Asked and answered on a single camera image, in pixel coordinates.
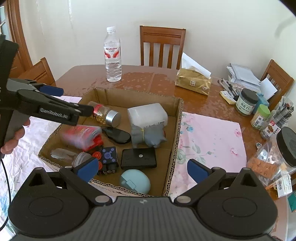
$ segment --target human hand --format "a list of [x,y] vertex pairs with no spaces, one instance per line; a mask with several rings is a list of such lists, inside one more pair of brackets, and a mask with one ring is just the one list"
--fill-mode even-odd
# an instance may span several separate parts
[[[30,125],[30,119],[24,123],[24,126]],[[13,139],[9,140],[5,143],[4,146],[1,147],[0,151],[2,154],[11,154],[13,149],[18,145],[19,139],[21,139],[25,135],[25,129],[22,127],[18,131],[15,132],[15,136]]]

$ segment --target pink floral tablecloth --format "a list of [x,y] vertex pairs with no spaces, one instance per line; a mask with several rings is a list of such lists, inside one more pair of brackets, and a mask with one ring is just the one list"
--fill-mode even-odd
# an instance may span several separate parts
[[172,200],[196,185],[187,173],[187,162],[192,158],[209,168],[221,167],[227,172],[239,172],[247,161],[239,124],[182,113],[176,166],[169,193]]

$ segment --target silver cap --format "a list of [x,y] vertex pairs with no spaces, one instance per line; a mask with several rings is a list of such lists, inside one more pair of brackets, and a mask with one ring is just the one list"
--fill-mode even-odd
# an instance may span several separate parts
[[117,127],[121,121],[121,114],[115,110],[110,110],[106,115],[106,124]]

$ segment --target wooden table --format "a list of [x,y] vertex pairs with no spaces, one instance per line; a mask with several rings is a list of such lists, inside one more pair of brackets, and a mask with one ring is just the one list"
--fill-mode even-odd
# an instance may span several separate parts
[[217,83],[218,78],[212,78],[210,94],[205,96],[175,86],[176,75],[175,69],[123,65],[122,79],[111,83],[106,80],[104,65],[81,65],[67,71],[56,81],[56,84],[57,87],[63,88],[65,95],[68,96],[82,97],[94,87],[104,87],[180,97],[184,100],[183,111],[238,122],[242,130],[247,159],[249,159],[257,150],[256,143],[264,143],[258,130],[250,124],[252,116],[242,116],[234,105],[229,105],[221,97],[219,92],[222,87]]

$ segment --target gold tissue package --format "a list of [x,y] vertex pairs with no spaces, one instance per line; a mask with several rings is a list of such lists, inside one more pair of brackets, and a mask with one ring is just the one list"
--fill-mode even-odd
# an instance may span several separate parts
[[211,79],[191,69],[180,69],[175,82],[176,86],[192,90],[197,93],[209,95]]

